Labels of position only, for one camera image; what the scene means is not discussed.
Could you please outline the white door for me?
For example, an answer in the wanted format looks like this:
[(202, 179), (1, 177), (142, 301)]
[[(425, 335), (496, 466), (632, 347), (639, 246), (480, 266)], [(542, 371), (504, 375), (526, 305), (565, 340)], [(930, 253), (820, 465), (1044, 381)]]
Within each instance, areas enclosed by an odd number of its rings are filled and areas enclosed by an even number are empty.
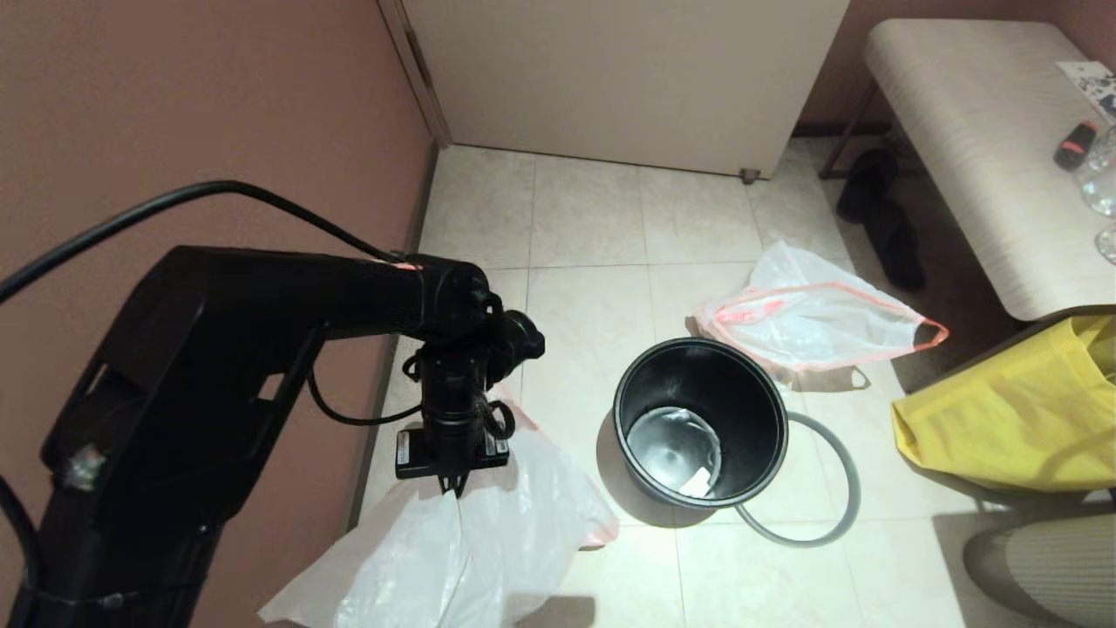
[(850, 0), (403, 0), (452, 141), (771, 178)]

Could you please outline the grey ribbed cushion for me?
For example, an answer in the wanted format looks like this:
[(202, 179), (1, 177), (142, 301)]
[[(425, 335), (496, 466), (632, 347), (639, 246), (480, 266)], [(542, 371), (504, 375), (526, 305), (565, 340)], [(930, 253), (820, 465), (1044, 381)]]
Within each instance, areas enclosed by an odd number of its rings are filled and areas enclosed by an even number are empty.
[(962, 559), (973, 584), (1009, 611), (1116, 628), (1116, 513), (982, 532)]

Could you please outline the clear plastic bag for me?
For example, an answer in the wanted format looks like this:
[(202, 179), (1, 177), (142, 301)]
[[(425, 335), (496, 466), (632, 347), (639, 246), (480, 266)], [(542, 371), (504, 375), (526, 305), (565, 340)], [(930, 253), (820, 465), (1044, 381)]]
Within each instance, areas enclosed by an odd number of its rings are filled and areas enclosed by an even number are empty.
[(947, 327), (808, 250), (776, 242), (743, 289), (698, 306), (698, 329), (766, 369), (833, 371), (936, 347)]

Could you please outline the black slipper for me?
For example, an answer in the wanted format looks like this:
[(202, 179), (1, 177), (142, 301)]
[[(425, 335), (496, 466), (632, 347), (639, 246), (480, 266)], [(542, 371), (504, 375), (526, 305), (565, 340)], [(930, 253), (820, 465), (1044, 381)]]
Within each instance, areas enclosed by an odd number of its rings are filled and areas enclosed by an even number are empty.
[(887, 148), (870, 148), (857, 160), (848, 172), (840, 199), (836, 203), (838, 218), (862, 225), (869, 211), (888, 196), (889, 187), (898, 178), (897, 156)]
[(903, 207), (884, 200), (866, 218), (864, 226), (889, 283), (904, 291), (923, 290), (926, 279), (918, 261), (918, 240)]

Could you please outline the white door frame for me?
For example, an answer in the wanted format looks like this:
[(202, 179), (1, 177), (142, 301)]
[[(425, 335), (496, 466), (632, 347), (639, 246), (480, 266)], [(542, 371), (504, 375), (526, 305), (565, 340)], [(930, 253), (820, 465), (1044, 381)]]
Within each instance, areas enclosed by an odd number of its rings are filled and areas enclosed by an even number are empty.
[(403, 0), (375, 0), (378, 4), (382, 17), (387, 25), (391, 40), (393, 40), (396, 54), (404, 67), (412, 91), (419, 103), (419, 110), (422, 112), (427, 131), (433, 136), (439, 148), (451, 146), (453, 143), (449, 125), (441, 112), (437, 102), (433, 79), (429, 73), (427, 64), (419, 44), (416, 35), (408, 16), (405, 11)]

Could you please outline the beige wood grain bench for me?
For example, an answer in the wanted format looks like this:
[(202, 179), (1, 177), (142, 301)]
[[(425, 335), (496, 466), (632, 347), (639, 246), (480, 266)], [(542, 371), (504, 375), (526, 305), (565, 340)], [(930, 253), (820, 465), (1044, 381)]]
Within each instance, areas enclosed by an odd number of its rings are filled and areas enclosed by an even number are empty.
[(1059, 69), (1083, 52), (1055, 25), (893, 17), (864, 59), (1008, 313), (1116, 305), (1116, 265), (1055, 151), (1091, 104)]

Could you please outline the white blue printed card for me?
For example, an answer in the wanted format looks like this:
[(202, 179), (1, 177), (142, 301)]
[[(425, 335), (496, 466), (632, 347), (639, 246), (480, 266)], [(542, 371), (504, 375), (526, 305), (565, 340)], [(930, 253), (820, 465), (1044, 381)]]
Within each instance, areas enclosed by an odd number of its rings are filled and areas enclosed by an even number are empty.
[(1055, 65), (1097, 112), (1116, 124), (1116, 73), (1100, 61), (1056, 61)]

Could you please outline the small black red object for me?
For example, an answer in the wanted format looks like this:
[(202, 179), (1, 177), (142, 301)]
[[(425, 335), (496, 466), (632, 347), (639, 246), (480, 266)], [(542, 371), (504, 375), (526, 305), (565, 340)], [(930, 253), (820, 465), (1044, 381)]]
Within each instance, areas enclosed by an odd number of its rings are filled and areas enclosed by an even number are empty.
[(1091, 143), (1096, 139), (1097, 134), (1099, 134), (1099, 128), (1091, 120), (1077, 124), (1055, 149), (1054, 162), (1056, 166), (1066, 172), (1080, 168), (1091, 151)]

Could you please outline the thin metal bench leg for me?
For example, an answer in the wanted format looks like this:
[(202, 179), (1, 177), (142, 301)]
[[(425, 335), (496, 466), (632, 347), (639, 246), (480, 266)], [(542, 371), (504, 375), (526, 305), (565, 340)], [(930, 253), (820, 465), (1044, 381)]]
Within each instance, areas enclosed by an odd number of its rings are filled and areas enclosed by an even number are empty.
[(875, 79), (872, 79), (865, 91), (862, 91), (862, 98), (858, 100), (857, 105), (854, 107), (849, 119), (846, 122), (845, 126), (841, 127), (840, 136), (833, 145), (833, 149), (829, 151), (825, 162), (822, 163), (822, 168), (818, 172), (818, 175), (822, 181), (828, 181), (830, 178), (836, 178), (837, 172), (836, 166), (838, 160), (840, 160), (841, 151), (847, 147), (848, 142), (853, 138), (854, 131), (862, 123), (862, 116), (865, 112), (868, 112), (869, 105), (875, 99), (875, 95), (881, 91), (881, 87)]

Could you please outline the yellow fabric bag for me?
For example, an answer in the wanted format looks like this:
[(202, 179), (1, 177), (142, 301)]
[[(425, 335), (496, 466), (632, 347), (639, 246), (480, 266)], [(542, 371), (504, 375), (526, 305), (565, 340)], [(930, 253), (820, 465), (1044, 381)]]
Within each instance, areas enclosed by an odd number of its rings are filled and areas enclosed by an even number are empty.
[(984, 487), (1116, 487), (1116, 317), (1071, 317), (894, 400), (903, 457)]

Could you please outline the black round trash bin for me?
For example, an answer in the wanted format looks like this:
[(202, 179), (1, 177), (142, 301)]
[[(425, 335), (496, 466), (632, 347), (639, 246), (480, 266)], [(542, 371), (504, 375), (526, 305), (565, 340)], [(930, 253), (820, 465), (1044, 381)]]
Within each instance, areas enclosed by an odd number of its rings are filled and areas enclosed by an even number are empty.
[[(764, 369), (706, 338), (650, 347), (620, 377), (610, 426), (631, 480), (660, 503), (732, 509), (764, 492), (785, 465), (789, 416)], [(698, 468), (714, 479), (706, 497), (677, 490)]]

